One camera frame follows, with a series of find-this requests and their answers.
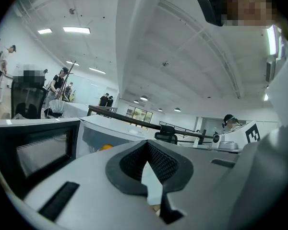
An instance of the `headset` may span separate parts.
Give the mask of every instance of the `headset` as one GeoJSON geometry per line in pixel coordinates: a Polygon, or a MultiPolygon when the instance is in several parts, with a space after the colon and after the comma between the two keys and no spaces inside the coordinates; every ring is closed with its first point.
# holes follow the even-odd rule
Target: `headset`
{"type": "Polygon", "coordinates": [[[231,114],[227,114],[227,115],[224,117],[224,123],[222,123],[222,127],[225,128],[225,126],[227,126],[227,121],[228,121],[228,120],[231,120],[231,119],[234,119],[235,122],[241,126],[241,124],[239,123],[238,119],[235,118],[235,116],[233,116],[233,115],[231,115],[231,114]]]}
{"type": "Polygon", "coordinates": [[[222,0],[197,0],[201,6],[204,17],[208,23],[223,26],[222,10],[224,9],[222,0]]]}

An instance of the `ceiling vent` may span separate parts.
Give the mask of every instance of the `ceiling vent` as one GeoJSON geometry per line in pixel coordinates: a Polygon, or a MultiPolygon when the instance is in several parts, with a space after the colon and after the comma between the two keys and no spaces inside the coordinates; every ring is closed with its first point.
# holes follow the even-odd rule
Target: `ceiling vent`
{"type": "Polygon", "coordinates": [[[276,66],[275,58],[268,57],[267,62],[266,62],[266,74],[265,74],[265,80],[267,82],[271,82],[274,79],[275,66],[276,66]]]}

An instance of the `black rail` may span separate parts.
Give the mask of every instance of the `black rail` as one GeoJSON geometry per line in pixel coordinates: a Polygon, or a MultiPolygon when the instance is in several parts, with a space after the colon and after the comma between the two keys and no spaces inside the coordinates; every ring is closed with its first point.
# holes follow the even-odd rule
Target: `black rail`
{"type": "MultiPolygon", "coordinates": [[[[88,108],[89,108],[89,111],[87,113],[88,116],[91,115],[91,112],[96,112],[97,114],[101,114],[101,115],[104,115],[104,116],[107,116],[107,117],[112,117],[112,118],[115,118],[117,120],[121,120],[121,121],[124,121],[124,122],[127,122],[127,123],[132,123],[132,124],[135,124],[135,125],[144,126],[144,127],[152,128],[152,129],[156,129],[156,130],[160,130],[161,129],[161,126],[159,126],[159,125],[150,124],[150,123],[139,121],[139,120],[136,120],[136,119],[133,119],[133,118],[130,118],[130,117],[126,117],[126,116],[123,116],[123,115],[120,115],[120,114],[117,114],[117,113],[109,112],[109,111],[107,111],[105,109],[99,108],[98,106],[89,105],[88,108]]],[[[210,138],[210,139],[213,138],[212,136],[205,136],[205,134],[195,134],[195,133],[181,131],[181,130],[176,130],[176,129],[175,129],[175,134],[199,137],[200,138],[199,144],[203,143],[204,138],[210,138]]]]}

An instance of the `black device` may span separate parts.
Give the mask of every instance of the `black device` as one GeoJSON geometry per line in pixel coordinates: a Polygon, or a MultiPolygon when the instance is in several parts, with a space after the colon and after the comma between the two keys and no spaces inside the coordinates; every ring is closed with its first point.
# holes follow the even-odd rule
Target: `black device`
{"type": "Polygon", "coordinates": [[[222,0],[197,0],[208,23],[223,26],[222,0]]]}

